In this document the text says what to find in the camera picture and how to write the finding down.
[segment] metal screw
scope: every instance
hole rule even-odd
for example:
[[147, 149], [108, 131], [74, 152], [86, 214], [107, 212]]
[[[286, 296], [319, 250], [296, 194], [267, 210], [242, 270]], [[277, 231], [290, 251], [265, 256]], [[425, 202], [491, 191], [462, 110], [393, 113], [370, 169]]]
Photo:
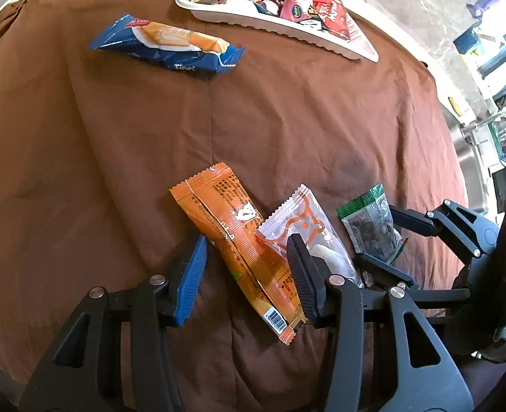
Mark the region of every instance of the metal screw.
[[390, 295], [396, 299], [401, 299], [406, 295], [406, 292], [400, 287], [392, 287], [390, 289]]
[[89, 296], [93, 299], [99, 299], [100, 297], [104, 296], [104, 288], [102, 287], [94, 287], [92, 290], [89, 291]]
[[150, 285], [158, 287], [159, 285], [163, 285], [165, 280], [165, 276], [162, 276], [161, 274], [154, 274], [150, 277]]
[[329, 283], [331, 283], [331, 285], [335, 285], [337, 287], [344, 285], [345, 281], [346, 281], [346, 279], [339, 274], [332, 274], [329, 277]]

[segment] clear plastic snack bag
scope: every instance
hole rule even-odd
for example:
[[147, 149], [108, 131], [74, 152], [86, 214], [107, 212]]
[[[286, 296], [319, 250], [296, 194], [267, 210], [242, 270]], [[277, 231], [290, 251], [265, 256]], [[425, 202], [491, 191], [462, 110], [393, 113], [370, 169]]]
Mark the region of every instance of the clear plastic snack bag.
[[394, 229], [382, 184], [337, 209], [357, 253], [366, 253], [392, 265], [407, 239]]
[[312, 191], [304, 184], [257, 231], [259, 239], [286, 260], [287, 240], [295, 233], [301, 235], [311, 255], [325, 260], [333, 274], [340, 274], [359, 285], [358, 273], [341, 239]]

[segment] blue gripper pad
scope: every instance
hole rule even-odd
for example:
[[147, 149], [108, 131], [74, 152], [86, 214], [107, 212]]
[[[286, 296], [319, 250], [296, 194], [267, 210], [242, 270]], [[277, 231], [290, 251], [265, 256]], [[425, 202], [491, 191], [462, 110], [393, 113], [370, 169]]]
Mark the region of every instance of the blue gripper pad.
[[186, 269], [182, 274], [180, 285], [177, 288], [177, 307], [174, 320], [177, 327], [188, 319], [192, 313], [193, 302], [200, 287], [201, 276], [207, 263], [207, 238], [201, 235], [190, 256]]

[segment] blue snack package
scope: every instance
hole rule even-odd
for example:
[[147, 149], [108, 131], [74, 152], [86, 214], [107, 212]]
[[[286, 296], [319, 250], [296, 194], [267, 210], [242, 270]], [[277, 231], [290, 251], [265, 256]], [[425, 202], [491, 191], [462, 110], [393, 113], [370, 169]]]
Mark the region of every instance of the blue snack package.
[[186, 71], [226, 73], [240, 61], [245, 48], [225, 40], [126, 14], [89, 45], [119, 51]]

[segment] green snack bag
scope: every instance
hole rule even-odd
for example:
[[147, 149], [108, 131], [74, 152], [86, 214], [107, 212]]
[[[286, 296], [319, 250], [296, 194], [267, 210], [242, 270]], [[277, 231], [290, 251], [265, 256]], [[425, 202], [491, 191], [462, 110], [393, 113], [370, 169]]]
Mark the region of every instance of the green snack bag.
[[366, 253], [392, 265], [407, 239], [394, 229], [382, 184], [337, 209], [356, 253]]

